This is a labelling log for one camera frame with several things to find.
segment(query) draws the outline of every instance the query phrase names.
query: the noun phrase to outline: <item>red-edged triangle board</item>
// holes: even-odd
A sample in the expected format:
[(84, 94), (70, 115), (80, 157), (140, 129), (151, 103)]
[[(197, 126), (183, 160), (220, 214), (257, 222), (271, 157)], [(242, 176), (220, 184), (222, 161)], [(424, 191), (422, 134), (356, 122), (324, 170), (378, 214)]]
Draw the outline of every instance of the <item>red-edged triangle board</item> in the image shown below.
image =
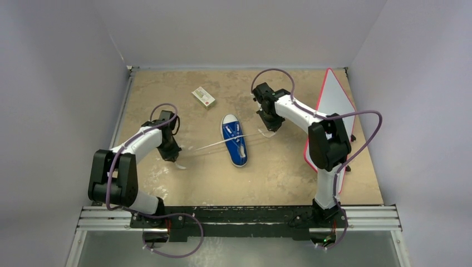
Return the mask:
[[(346, 91), (342, 88), (339, 80), (336, 78), (333, 70), (328, 68), (324, 74), (323, 85), (321, 86), (321, 93), (319, 94), (318, 104), (316, 104), (316, 110), (327, 115), (337, 113), (343, 115), (346, 113), (354, 112), (354, 105), (352, 104), (349, 97), (347, 97)], [(348, 138), (351, 138), (352, 130), (354, 128), (354, 116), (343, 118), (344, 126), (346, 127), (346, 132)], [(309, 156), (308, 149), (308, 139), (305, 144), (305, 151), (303, 152), (305, 161), (318, 172), (315, 164)], [(339, 187), (338, 192), (341, 193), (342, 184), (344, 181), (345, 170), (343, 169), (340, 172), (339, 176)]]

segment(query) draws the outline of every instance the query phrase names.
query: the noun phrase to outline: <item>white wall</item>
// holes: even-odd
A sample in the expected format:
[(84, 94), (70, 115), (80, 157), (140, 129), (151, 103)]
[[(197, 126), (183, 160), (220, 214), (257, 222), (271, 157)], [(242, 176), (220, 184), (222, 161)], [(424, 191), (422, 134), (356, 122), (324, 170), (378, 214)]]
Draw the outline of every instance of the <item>white wall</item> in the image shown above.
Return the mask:
[(387, 1), (350, 67), (357, 108), (384, 115), (369, 149), (414, 266), (472, 266), (471, 55), (471, 1)]
[(64, 266), (126, 67), (91, 1), (0, 6), (0, 259)]
[(386, 0), (95, 0), (128, 65), (346, 67)]

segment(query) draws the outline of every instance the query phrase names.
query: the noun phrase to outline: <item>small box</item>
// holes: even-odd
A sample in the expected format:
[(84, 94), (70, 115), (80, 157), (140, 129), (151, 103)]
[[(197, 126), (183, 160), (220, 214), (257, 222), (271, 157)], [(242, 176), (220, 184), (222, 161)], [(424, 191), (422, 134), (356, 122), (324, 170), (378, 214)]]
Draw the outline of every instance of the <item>small box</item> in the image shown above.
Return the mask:
[(203, 104), (206, 109), (209, 109), (216, 103), (216, 99), (213, 98), (213, 96), (211, 96), (208, 92), (205, 91), (205, 89), (201, 87), (198, 87), (195, 91), (192, 92), (192, 94), (196, 97), (198, 101), (200, 101), (200, 103)]

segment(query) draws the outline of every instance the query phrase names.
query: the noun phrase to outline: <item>wooden table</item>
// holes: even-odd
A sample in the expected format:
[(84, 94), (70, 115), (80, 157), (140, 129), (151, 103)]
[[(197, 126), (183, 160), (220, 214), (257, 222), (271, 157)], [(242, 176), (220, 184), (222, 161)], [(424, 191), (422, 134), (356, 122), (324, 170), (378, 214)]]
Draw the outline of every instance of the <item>wooden table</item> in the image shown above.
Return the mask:
[[(242, 168), (232, 165), (225, 144), (195, 151), (222, 140), (220, 123), (228, 113), (239, 118), (245, 134), (265, 130), (249, 92), (258, 72), (138, 71), (121, 121), (120, 143), (137, 132), (157, 104), (173, 103), (181, 118), (175, 136), (183, 149), (178, 163), (187, 167), (178, 169), (172, 162), (163, 161), (155, 150), (138, 164), (140, 188), (162, 197), (166, 205), (310, 205), (317, 174), (303, 158), (307, 135), (290, 121), (269, 139), (262, 135), (246, 137), (248, 163)], [(344, 70), (334, 72), (352, 99)], [(325, 70), (296, 70), (290, 74), (296, 82), (297, 99), (315, 107)], [(279, 72), (261, 75), (256, 85), (262, 82), (274, 90), (291, 88), (289, 79)], [(199, 86), (217, 100), (209, 110), (191, 94)], [(352, 151), (356, 151), (365, 142), (358, 118), (353, 133), (357, 141), (352, 143)], [(382, 204), (368, 151), (350, 166), (352, 172), (345, 176), (341, 202)]]

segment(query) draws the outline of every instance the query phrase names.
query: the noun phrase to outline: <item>floor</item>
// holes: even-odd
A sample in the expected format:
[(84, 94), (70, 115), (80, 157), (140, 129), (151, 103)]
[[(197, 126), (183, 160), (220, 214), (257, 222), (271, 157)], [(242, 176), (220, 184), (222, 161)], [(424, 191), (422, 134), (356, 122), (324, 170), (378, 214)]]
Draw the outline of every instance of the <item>floor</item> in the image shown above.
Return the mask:
[[(137, 132), (156, 105), (173, 103), (181, 119), (179, 133), (175, 136), (183, 149), (178, 164), (187, 168), (181, 170), (172, 162), (163, 161), (155, 150), (138, 164), (140, 188), (162, 197), (166, 205), (311, 204), (317, 174), (303, 158), (306, 134), (289, 121), (269, 139), (256, 134), (258, 129), (265, 130), (249, 92), (258, 72), (138, 71), (121, 121), (120, 143)], [(344, 70), (334, 70), (334, 73), (353, 101)], [(325, 70), (296, 70), (290, 74), (296, 82), (297, 99), (315, 107)], [(262, 82), (267, 82), (274, 90), (291, 88), (289, 79), (278, 72), (261, 75), (256, 85)], [(191, 94), (199, 86), (217, 101), (209, 110)], [(195, 151), (222, 140), (219, 127), (228, 113), (239, 118), (245, 134), (256, 134), (245, 138), (248, 163), (242, 168), (232, 165), (225, 144)], [(357, 151), (365, 142), (358, 118), (353, 133), (357, 141), (352, 143), (352, 151)], [(341, 203), (382, 204), (368, 150), (350, 166), (352, 172), (345, 177)]]

